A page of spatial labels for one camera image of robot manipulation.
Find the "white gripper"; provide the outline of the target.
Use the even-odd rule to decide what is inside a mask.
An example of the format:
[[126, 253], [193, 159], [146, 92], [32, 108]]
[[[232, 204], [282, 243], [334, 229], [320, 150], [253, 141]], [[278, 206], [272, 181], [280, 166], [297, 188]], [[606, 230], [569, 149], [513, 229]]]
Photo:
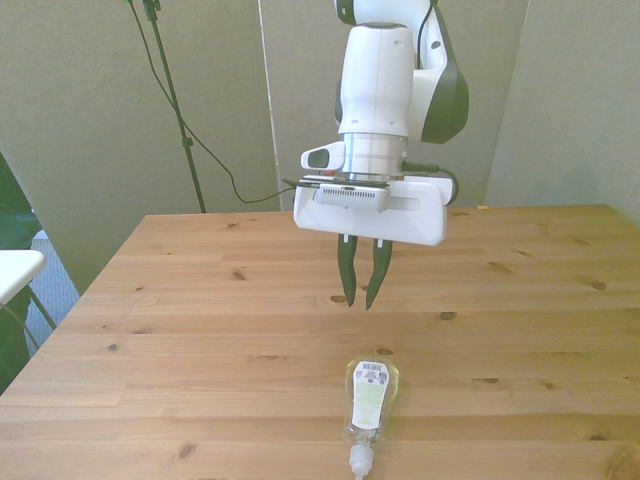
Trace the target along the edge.
[[376, 239], [373, 270], [366, 292], [369, 310], [383, 284], [393, 242], [435, 246], [446, 235], [446, 204], [453, 195], [448, 178], [407, 176], [384, 187], [345, 185], [317, 177], [296, 188], [294, 221], [300, 228], [337, 233], [338, 268], [344, 296], [354, 304], [354, 259], [358, 237]]

